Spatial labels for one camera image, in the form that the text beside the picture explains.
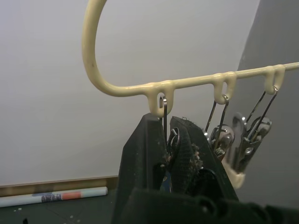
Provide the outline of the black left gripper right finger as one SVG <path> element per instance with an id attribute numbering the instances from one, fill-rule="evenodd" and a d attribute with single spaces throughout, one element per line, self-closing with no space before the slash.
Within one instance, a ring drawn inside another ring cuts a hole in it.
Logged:
<path id="1" fill-rule="evenodd" d="M 237 201 L 236 192 L 203 130 L 191 121 L 172 117 L 169 135 L 171 190 L 188 196 Z"/>

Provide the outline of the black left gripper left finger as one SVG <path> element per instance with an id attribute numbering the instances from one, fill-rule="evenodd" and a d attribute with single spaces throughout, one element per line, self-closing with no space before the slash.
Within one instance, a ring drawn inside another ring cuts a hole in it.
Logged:
<path id="1" fill-rule="evenodd" d="M 166 165 L 166 143 L 159 119 L 145 114 L 122 150 L 118 174 L 113 224 L 118 224 L 121 213 L 133 189 L 159 191 Z"/>

